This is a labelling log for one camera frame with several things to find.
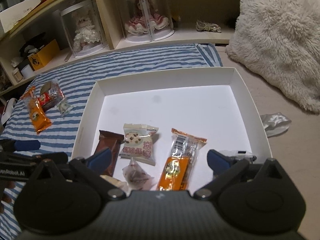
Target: yellow box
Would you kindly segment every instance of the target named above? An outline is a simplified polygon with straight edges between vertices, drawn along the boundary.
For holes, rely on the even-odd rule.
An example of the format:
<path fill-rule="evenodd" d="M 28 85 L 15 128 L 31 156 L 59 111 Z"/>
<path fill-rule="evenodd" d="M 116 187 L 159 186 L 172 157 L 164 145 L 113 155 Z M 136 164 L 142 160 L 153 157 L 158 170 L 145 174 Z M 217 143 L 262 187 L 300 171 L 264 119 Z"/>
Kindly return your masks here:
<path fill-rule="evenodd" d="M 48 45 L 44 46 L 37 54 L 29 56 L 29 61 L 34 70 L 43 68 L 53 59 L 54 56 L 60 51 L 56 40 L 51 41 Z"/>

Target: blue and white striped fabric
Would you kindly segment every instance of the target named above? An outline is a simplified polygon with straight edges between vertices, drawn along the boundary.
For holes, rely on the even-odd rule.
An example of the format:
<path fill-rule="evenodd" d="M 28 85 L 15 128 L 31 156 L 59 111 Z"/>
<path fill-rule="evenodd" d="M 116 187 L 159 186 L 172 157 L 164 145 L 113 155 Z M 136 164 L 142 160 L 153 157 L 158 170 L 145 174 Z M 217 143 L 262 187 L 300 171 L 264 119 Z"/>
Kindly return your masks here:
<path fill-rule="evenodd" d="M 97 80 L 134 72 L 202 66 L 222 66 L 219 54 L 212 44 L 112 52 L 49 71 L 36 77 L 29 87 L 36 86 L 36 94 L 39 95 L 40 88 L 45 82 L 57 78 L 60 88 L 74 108 L 64 118 L 60 116 L 57 109 L 48 110 L 46 115 L 52 121 L 52 126 L 37 135 L 29 120 L 27 108 L 22 101 L 18 101 L 1 138 L 37 139 L 41 143 L 41 148 L 36 151 L 37 153 L 65 152 L 71 156 L 85 104 Z M 6 193 L 15 200 L 23 185 L 23 183 L 16 182 L 15 189 L 6 189 Z M 13 215 L 13 203 L 5 204 L 0 223 L 1 239 L 13 239 L 21 232 Z"/>

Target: clear display case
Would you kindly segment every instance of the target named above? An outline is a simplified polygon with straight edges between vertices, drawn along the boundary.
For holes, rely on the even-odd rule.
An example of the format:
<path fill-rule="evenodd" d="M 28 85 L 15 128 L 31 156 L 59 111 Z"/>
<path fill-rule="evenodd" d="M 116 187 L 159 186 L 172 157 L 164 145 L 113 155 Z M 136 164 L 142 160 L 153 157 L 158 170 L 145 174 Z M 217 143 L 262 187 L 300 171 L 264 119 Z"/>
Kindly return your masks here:
<path fill-rule="evenodd" d="M 75 57 L 83 57 L 106 46 L 95 0 L 85 0 L 61 13 L 63 28 Z"/>
<path fill-rule="evenodd" d="M 133 42 L 157 41 L 173 34 L 167 0 L 116 0 L 124 36 Z"/>

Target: white cardboard tray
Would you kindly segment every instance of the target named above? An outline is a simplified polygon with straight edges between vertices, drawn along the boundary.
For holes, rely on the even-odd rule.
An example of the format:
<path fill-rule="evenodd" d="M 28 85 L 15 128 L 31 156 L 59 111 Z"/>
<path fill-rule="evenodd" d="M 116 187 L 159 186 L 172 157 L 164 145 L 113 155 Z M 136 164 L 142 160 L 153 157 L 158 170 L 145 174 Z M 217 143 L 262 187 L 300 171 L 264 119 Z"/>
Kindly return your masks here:
<path fill-rule="evenodd" d="M 159 127 L 154 138 L 156 166 L 139 163 L 156 183 L 171 148 L 171 128 L 208 139 L 191 175 L 192 194 L 213 178 L 206 162 L 209 149 L 250 151 L 259 163 L 272 157 L 257 108 L 235 68 L 180 68 L 97 81 L 84 109 L 71 158 L 91 156 L 99 130 L 123 134 L 124 123 Z M 125 181 L 122 168 L 129 161 L 118 157 L 115 178 Z"/>

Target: fluffy pillow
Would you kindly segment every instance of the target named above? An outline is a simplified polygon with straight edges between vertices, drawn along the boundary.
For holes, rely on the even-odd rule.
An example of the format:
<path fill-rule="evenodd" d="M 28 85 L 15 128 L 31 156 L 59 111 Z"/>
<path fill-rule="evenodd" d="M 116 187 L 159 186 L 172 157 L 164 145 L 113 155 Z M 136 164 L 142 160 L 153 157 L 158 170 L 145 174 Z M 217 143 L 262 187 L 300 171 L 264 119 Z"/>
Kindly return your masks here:
<path fill-rule="evenodd" d="M 226 52 L 320 113 L 320 0 L 241 0 Z"/>

